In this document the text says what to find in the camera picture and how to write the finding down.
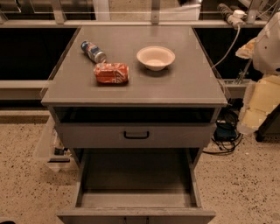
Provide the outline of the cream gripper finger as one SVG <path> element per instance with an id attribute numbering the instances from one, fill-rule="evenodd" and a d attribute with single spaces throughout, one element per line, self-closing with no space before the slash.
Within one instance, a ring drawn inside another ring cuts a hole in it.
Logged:
<path id="1" fill-rule="evenodd" d="M 252 59 L 253 53 L 255 49 L 256 38 L 252 38 L 247 44 L 240 47 L 236 52 L 235 55 L 241 59 Z"/>
<path id="2" fill-rule="evenodd" d="M 280 104 L 280 77 L 265 75 L 246 87 L 237 130 L 245 135 L 257 131 L 266 118 Z"/>

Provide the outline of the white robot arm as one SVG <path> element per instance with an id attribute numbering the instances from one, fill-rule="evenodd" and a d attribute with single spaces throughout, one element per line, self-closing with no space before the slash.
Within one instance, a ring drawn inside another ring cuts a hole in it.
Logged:
<path id="1" fill-rule="evenodd" d="M 235 55 L 252 59 L 254 69 L 263 74 L 259 81 L 247 85 L 243 96 L 237 130 L 249 135 L 257 131 L 280 104 L 280 12 Z"/>

